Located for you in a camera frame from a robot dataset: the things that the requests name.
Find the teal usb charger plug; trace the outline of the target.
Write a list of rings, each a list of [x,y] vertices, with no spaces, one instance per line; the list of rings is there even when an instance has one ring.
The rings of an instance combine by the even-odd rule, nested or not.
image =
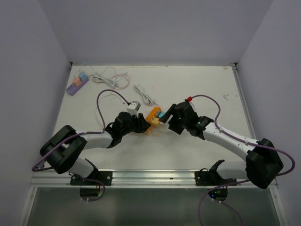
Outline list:
[[[158,114],[158,118],[160,119],[160,118],[162,118],[164,115],[165,115],[165,112],[160,112],[160,113]]]

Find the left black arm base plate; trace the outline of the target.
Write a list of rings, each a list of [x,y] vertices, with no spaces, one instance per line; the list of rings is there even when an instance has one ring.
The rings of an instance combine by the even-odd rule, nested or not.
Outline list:
[[[72,186],[96,186],[99,181],[105,186],[110,186],[113,179],[113,172],[108,170],[94,171],[87,178],[80,178],[79,176],[72,176],[70,185]]]

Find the yellow usb charger plug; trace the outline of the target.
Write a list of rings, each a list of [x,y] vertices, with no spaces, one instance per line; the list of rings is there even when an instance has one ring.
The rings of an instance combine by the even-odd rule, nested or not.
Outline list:
[[[154,118],[154,119],[152,120],[152,124],[153,124],[153,125],[159,125],[159,124],[160,124],[159,118]]]

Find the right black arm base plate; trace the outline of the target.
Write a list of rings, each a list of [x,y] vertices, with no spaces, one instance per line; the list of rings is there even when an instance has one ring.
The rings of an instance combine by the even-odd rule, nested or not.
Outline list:
[[[202,168],[194,172],[196,186],[219,186],[228,183],[234,183],[237,180],[233,178],[223,179],[218,173],[218,167],[225,160],[217,161],[210,169]]]

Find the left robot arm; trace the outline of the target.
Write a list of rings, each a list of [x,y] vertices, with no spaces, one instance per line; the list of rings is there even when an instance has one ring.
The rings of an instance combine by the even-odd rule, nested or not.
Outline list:
[[[142,113],[121,112],[103,131],[78,132],[72,126],[62,127],[40,149],[42,161],[47,161],[56,173],[70,172],[81,152],[93,148],[113,148],[129,133],[144,133],[151,126]]]

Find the orange power strip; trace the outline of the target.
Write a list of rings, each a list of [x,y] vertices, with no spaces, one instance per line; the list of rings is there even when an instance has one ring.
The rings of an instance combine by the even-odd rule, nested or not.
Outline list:
[[[155,135],[158,136],[161,131],[157,130],[161,125],[159,121],[159,115],[162,113],[160,107],[154,107],[151,112],[145,118],[148,123],[150,123],[150,127],[143,132],[143,135]]]

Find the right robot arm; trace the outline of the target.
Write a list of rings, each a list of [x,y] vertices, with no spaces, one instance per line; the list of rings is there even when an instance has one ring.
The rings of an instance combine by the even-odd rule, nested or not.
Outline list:
[[[266,189],[284,167],[270,140],[257,141],[224,129],[213,119],[198,116],[190,102],[173,104],[159,121],[168,123],[168,128],[177,134],[187,130],[192,136],[215,143],[240,158],[230,162],[218,160],[210,169],[196,171],[195,177],[201,180],[197,185],[219,186],[243,179]]]

